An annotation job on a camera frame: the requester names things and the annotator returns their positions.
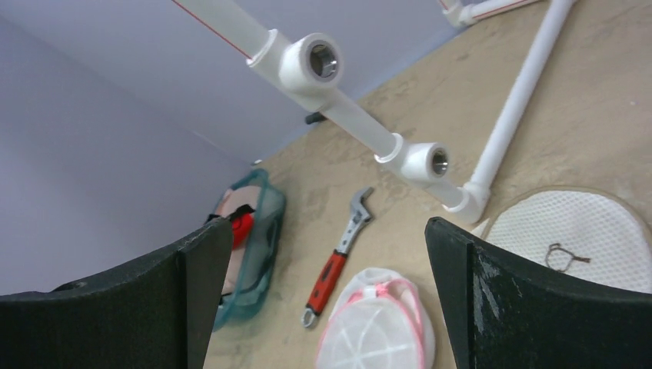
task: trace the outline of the teal mesh basket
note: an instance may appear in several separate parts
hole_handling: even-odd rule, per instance
[[[253,170],[231,189],[251,185],[261,188],[254,226],[249,232],[234,292],[222,297],[213,331],[227,322],[254,317],[261,310],[269,290],[285,213],[285,195],[269,183],[268,173],[263,169]]]

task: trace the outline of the wrench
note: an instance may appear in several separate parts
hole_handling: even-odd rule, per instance
[[[362,201],[368,198],[373,191],[372,187],[363,188],[356,192],[353,199],[351,199],[351,217],[348,220],[346,230],[344,230],[340,244],[333,251],[333,255],[328,259],[324,269],[321,270],[319,279],[317,279],[312,293],[310,293],[304,314],[301,316],[301,323],[306,328],[312,327],[321,312],[324,311],[356,236],[365,225],[374,219],[362,204]]]

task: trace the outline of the white mesh bag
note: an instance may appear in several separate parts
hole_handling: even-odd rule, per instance
[[[426,369],[434,331],[417,288],[399,273],[369,268],[338,298],[321,335],[317,369]]]
[[[612,195],[586,188],[542,188],[513,200],[473,233],[556,271],[652,293],[650,230]]]

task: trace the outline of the wall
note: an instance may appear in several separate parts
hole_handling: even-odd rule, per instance
[[[172,242],[248,172],[2,18],[0,45],[0,294]]]
[[[457,34],[436,0],[237,2],[291,40],[333,36],[354,98]],[[3,0],[0,15],[247,162],[308,130],[305,111],[170,0]]]

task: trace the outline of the wrench handle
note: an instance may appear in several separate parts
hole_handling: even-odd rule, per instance
[[[328,263],[326,263],[324,269],[321,270],[319,279],[317,279],[317,283],[314,284],[312,293],[310,293],[310,298],[306,304],[306,308],[312,310],[316,316],[319,316],[321,312],[324,311],[324,308],[328,303],[328,298],[333,293],[335,285],[340,277],[340,273],[344,268],[346,259],[346,254],[342,254],[335,250],[333,251],[331,258],[328,259]]]

